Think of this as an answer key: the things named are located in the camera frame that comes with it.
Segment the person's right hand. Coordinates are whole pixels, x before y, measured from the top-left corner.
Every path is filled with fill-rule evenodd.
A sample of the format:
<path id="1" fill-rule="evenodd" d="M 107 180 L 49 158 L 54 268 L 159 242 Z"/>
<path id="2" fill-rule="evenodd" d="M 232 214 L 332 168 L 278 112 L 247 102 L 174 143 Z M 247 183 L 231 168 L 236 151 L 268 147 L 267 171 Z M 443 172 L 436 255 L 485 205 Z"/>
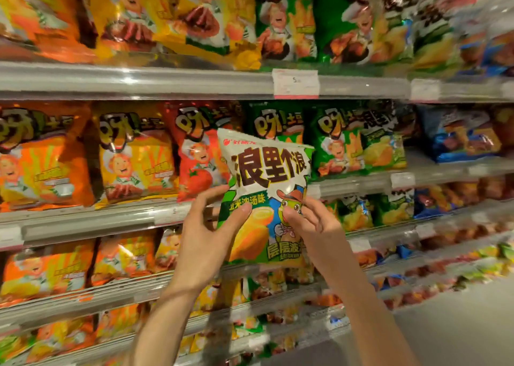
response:
<path id="1" fill-rule="evenodd" d="M 367 284 L 359 263 L 339 221 L 320 201 L 306 197 L 301 214 L 307 218 L 307 236 L 301 238 L 308 257 L 322 274 L 329 288 L 344 300 L 357 288 Z"/>

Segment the person's left hand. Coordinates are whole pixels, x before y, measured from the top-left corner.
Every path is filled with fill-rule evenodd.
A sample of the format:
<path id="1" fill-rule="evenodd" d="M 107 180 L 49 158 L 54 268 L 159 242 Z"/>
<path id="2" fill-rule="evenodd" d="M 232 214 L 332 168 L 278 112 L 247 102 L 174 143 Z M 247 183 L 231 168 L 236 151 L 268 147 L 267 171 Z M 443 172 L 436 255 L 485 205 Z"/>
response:
<path id="1" fill-rule="evenodd" d="M 215 235 L 205 225 L 207 206 L 223 197 L 229 186 L 210 188 L 199 194 L 183 222 L 183 233 L 177 266 L 171 279 L 177 283 L 207 285 L 218 273 L 231 246 L 220 246 Z"/>

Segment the white and green snack packet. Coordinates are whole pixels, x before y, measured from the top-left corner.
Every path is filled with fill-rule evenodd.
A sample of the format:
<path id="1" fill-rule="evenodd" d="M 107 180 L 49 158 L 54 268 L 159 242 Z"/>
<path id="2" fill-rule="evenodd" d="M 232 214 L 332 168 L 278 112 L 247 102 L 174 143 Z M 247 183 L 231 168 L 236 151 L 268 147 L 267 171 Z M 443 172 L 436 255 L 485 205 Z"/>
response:
<path id="1" fill-rule="evenodd" d="M 252 205 L 225 264 L 307 266 L 303 241 L 285 219 L 283 209 L 301 213 L 311 177 L 313 147 L 260 139 L 231 129 L 219 129 L 217 137 L 230 173 L 218 227 L 244 203 Z"/>

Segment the person's left forearm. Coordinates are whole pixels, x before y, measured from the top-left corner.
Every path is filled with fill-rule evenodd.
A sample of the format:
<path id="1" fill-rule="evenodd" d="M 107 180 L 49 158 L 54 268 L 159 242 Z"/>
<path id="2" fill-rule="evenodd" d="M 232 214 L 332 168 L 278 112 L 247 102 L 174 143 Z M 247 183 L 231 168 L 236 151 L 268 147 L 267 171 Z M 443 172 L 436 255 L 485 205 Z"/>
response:
<path id="1" fill-rule="evenodd" d="M 204 287 L 172 281 L 138 331 L 123 366 L 173 366 L 190 312 Z"/>

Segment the person's right forearm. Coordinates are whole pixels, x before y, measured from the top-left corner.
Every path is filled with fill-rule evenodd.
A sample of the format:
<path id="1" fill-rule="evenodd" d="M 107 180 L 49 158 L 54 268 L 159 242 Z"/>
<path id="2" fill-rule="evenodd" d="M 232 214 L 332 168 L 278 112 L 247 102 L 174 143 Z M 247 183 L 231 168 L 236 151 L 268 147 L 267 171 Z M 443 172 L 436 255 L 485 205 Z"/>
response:
<path id="1" fill-rule="evenodd" d="M 393 315 L 366 279 L 326 283 L 343 301 L 362 366 L 421 366 Z"/>

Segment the green and blue chip packet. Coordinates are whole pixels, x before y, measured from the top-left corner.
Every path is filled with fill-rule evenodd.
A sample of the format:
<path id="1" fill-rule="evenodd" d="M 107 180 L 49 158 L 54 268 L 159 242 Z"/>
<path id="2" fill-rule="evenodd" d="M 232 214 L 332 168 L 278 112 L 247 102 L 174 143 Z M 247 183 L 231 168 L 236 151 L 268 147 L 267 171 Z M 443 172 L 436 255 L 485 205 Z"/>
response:
<path id="1" fill-rule="evenodd" d="M 325 207 L 334 214 L 346 233 L 373 228 L 369 200 L 365 196 L 350 195 L 325 200 Z"/>

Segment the red chip packet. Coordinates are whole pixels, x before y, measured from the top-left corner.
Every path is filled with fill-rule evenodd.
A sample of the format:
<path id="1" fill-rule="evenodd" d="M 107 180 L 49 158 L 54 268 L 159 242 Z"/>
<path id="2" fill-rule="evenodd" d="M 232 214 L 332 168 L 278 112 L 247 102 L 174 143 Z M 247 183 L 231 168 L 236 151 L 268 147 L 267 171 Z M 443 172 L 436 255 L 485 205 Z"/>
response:
<path id="1" fill-rule="evenodd" d="M 162 115 L 179 156 L 177 200 L 188 201 L 230 179 L 222 160 L 218 129 L 241 131 L 241 122 L 231 101 L 169 101 Z"/>

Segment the orange chip packet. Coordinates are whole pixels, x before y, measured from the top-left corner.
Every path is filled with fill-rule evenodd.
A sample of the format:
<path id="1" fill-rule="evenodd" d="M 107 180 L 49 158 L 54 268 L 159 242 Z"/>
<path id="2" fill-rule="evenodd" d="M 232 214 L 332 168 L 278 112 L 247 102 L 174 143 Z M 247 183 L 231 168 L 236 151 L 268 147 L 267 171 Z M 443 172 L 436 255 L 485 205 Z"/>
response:
<path id="1" fill-rule="evenodd" d="M 164 230 L 155 254 L 154 273 L 172 271 L 178 259 L 183 226 L 174 226 Z"/>
<path id="2" fill-rule="evenodd" d="M 100 239 L 91 284 L 148 276 L 155 271 L 155 230 L 135 231 Z"/>
<path id="3" fill-rule="evenodd" d="M 88 102 L 0 102 L 0 211 L 90 207 Z"/>
<path id="4" fill-rule="evenodd" d="M 0 37 L 58 62 L 91 64 L 96 55 L 80 41 L 78 14 L 77 0 L 0 0 Z"/>
<path id="5" fill-rule="evenodd" d="M 85 289 L 95 244 L 87 239 L 9 254 L 2 273 L 0 308 Z"/>

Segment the yellow chip packet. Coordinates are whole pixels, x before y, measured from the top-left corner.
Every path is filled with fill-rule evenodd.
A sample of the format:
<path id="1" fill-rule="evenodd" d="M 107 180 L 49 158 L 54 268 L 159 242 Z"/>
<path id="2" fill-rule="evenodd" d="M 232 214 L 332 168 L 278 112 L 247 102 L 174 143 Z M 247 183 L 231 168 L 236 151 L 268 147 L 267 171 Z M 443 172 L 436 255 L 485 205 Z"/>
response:
<path id="1" fill-rule="evenodd" d="M 172 0 L 83 0 L 101 59 L 151 52 L 172 38 Z"/>
<path id="2" fill-rule="evenodd" d="M 93 105 L 103 185 L 96 209 L 177 196 L 177 167 L 163 110 L 164 103 L 157 101 Z"/>
<path id="3" fill-rule="evenodd" d="M 164 0 L 164 29 L 156 41 L 171 51 L 235 70 L 258 70 L 255 0 Z"/>

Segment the row of brown snack packets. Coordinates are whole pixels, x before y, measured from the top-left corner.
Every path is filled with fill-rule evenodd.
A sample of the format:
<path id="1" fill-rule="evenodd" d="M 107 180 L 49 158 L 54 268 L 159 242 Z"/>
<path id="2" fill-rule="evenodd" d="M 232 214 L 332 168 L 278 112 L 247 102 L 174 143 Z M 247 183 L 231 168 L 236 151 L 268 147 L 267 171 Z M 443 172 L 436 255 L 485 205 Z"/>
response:
<path id="1" fill-rule="evenodd" d="M 514 199 L 514 173 L 487 176 L 473 181 L 452 182 L 450 189 L 465 206 L 481 201 Z"/>

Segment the row of blurred snack packets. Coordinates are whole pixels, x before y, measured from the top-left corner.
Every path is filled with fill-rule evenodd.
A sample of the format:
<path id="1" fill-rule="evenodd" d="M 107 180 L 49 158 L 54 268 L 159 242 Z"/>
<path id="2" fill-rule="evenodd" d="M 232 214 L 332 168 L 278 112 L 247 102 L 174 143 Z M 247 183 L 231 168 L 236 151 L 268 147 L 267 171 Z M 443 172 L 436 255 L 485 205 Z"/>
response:
<path id="1" fill-rule="evenodd" d="M 419 0 L 411 70 L 514 78 L 514 0 Z"/>

